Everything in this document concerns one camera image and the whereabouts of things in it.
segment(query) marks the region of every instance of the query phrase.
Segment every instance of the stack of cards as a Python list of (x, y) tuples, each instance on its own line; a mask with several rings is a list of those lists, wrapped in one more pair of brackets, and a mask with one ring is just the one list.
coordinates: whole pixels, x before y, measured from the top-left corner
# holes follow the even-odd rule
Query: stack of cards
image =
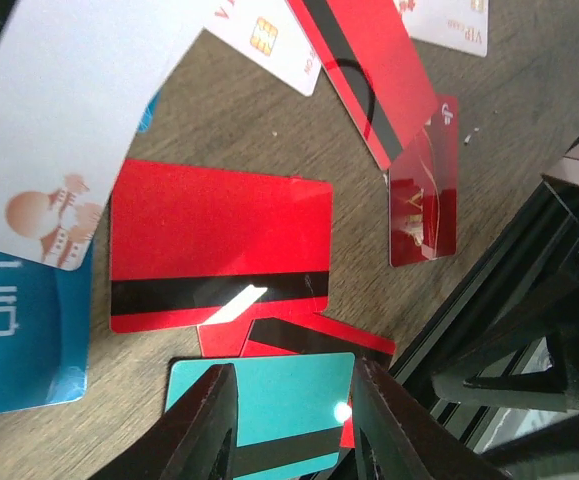
[(173, 365), (167, 408), (211, 365), (233, 363), (236, 477), (334, 466), (354, 446), (354, 358), (388, 368), (396, 346), (321, 315), (332, 186), (124, 156), (203, 27), (306, 96), (322, 60), (389, 173), (391, 264), (452, 254), (458, 105), (434, 93), (405, 29), (467, 50), (445, 30), (460, 32), (486, 53), (487, 2), (452, 2), (459, 13), (393, 0), (19, 0), (0, 38), (0, 411), (83, 394), (89, 247), (119, 173), (110, 328), (194, 327), (211, 357)]

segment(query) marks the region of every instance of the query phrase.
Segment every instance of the blue card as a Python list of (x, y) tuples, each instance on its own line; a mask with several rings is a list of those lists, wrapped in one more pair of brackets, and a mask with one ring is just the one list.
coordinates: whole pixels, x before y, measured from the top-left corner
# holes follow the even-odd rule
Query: blue card
[(84, 395), (91, 282), (92, 249), (71, 272), (0, 253), (0, 412)]
[(160, 101), (160, 92), (161, 90), (156, 93), (156, 95), (151, 99), (149, 105), (145, 109), (145, 113), (142, 114), (142, 118), (140, 119), (140, 124), (138, 125), (138, 132), (145, 133), (151, 127), (151, 122), (153, 122), (153, 116), (156, 114), (156, 107), (158, 106), (158, 102)]
[(181, 360), (171, 369), (170, 408), (212, 365), (238, 379), (234, 478), (285, 480), (333, 467), (354, 364), (352, 353)]

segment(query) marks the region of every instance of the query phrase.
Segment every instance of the wooden table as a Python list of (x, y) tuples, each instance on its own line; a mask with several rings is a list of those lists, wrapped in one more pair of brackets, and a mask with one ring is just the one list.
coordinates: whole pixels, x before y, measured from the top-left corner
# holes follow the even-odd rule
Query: wooden table
[[(402, 351), (579, 134), (579, 0), (492, 0), (490, 24), (486, 59), (417, 45), (436, 91), (459, 98), (460, 138), (480, 129), (460, 146), (452, 258), (389, 266), (384, 179), (324, 73), (305, 98), (209, 34), (167, 81), (130, 155), (333, 183), (326, 314)], [(103, 224), (87, 394), (0, 415), (0, 479), (88, 477), (161, 414), (167, 362), (199, 355), (195, 329), (109, 331), (107, 244)]]

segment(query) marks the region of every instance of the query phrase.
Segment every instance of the cartoon illustration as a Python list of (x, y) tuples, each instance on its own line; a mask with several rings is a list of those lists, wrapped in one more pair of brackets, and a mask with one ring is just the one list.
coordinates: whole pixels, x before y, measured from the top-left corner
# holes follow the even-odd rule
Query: cartoon illustration
[(253, 29), (249, 43), (266, 56), (269, 56), (271, 55), (274, 44), (276, 43), (277, 36), (278, 29), (264, 18), (258, 17), (258, 21)]
[(19, 193), (7, 203), (7, 223), (18, 235), (40, 242), (42, 263), (72, 270), (80, 265), (102, 215), (100, 205), (86, 201), (88, 191), (82, 176), (72, 173), (53, 193)]

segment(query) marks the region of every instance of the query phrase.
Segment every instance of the black magnetic stripe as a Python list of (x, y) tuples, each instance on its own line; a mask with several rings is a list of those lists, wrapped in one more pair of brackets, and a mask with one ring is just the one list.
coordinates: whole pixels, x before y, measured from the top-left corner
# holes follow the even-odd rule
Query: black magnetic stripe
[(249, 285), (268, 288), (257, 303), (326, 297), (329, 272), (114, 280), (111, 315), (222, 307)]
[(342, 427), (236, 448), (234, 478), (322, 457), (340, 450)]
[(362, 63), (358, 61), (353, 53), (327, 0), (303, 0), (303, 2), (335, 58), (337, 66), (340, 68), (349, 87), (351, 87), (351, 91), (362, 107), (367, 117), (367, 122), (372, 126), (378, 140), (385, 149), (389, 160), (395, 160), (402, 152), (402, 145), (389, 123), (385, 111), (376, 98), (376, 92), (371, 86), (370, 80), (366, 77)]
[(383, 367), (389, 367), (391, 363), (391, 355), (380, 350), (285, 322), (279, 318), (256, 320), (248, 340), (300, 354), (351, 352), (356, 357), (373, 360)]

